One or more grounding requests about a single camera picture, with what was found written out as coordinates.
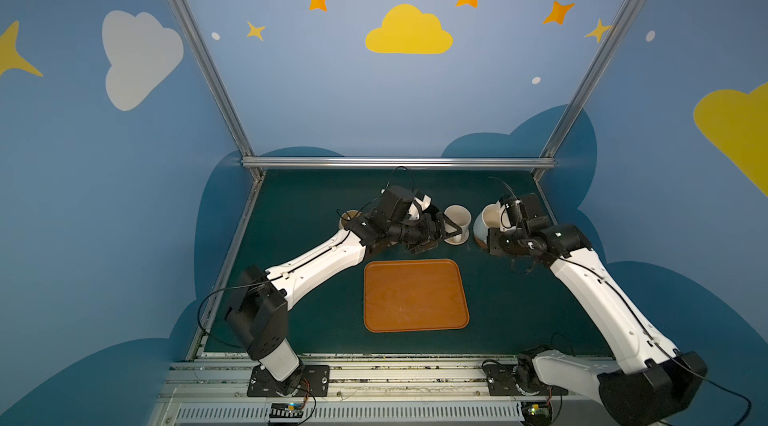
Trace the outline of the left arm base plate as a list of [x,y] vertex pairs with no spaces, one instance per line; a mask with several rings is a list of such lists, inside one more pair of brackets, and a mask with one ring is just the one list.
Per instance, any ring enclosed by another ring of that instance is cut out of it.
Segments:
[[301,364],[285,380],[276,380],[263,366],[251,372],[246,395],[248,397],[292,397],[306,395],[325,397],[328,393],[330,368],[327,365]]

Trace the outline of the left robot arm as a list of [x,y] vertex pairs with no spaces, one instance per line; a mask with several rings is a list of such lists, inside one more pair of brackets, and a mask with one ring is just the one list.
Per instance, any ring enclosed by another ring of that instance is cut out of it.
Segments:
[[372,210],[350,217],[319,246],[266,270],[246,269],[232,288],[224,320],[250,359],[290,392],[300,384],[304,364],[287,339],[288,313],[306,294],[392,246],[419,254],[460,232],[429,195],[388,186]]

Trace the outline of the multicolour woven coaster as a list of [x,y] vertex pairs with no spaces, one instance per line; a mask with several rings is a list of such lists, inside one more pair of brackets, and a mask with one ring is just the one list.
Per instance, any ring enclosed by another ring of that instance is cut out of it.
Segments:
[[470,238],[470,234],[468,232],[465,232],[460,235],[445,238],[444,241],[450,245],[461,245],[467,242],[469,238]]

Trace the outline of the white mug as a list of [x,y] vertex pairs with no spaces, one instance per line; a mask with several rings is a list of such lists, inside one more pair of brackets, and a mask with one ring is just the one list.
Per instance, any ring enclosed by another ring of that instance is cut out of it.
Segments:
[[444,210],[443,216],[444,215],[447,215],[457,224],[461,225],[463,228],[463,233],[469,233],[469,226],[472,222],[472,215],[466,207],[461,205],[450,205],[448,208],[446,208],[446,210]]

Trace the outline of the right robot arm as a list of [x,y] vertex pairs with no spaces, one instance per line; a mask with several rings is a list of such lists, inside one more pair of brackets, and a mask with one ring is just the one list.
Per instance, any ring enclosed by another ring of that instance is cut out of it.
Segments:
[[643,315],[577,226],[553,223],[533,194],[506,194],[482,210],[474,230],[485,231],[490,254],[529,257],[548,268],[611,350],[609,360],[546,347],[528,350],[512,370],[521,394],[559,387],[601,404],[620,425],[652,425],[689,407],[708,372],[706,363],[695,352],[680,352]]

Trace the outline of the cream yellow mug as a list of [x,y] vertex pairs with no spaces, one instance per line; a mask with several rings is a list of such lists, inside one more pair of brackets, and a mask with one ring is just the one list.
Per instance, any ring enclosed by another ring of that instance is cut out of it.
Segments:
[[360,214],[360,211],[357,209],[350,209],[350,210],[341,212],[339,216],[339,221],[338,221],[338,228],[340,230],[344,230],[346,228],[346,225],[351,220],[354,220],[354,218],[356,218],[359,214]]

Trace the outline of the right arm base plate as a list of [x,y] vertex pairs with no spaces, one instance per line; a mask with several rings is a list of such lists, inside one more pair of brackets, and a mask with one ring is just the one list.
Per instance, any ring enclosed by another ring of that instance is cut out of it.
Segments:
[[491,396],[567,396],[569,391],[539,380],[532,366],[503,364],[495,360],[481,363]]

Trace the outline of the light blue mug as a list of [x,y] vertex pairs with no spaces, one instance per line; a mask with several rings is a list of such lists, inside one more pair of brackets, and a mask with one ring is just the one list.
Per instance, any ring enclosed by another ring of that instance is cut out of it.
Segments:
[[480,214],[476,217],[473,224],[473,236],[478,246],[484,250],[488,250],[488,237],[491,228],[500,229],[502,205],[495,202],[486,205]]

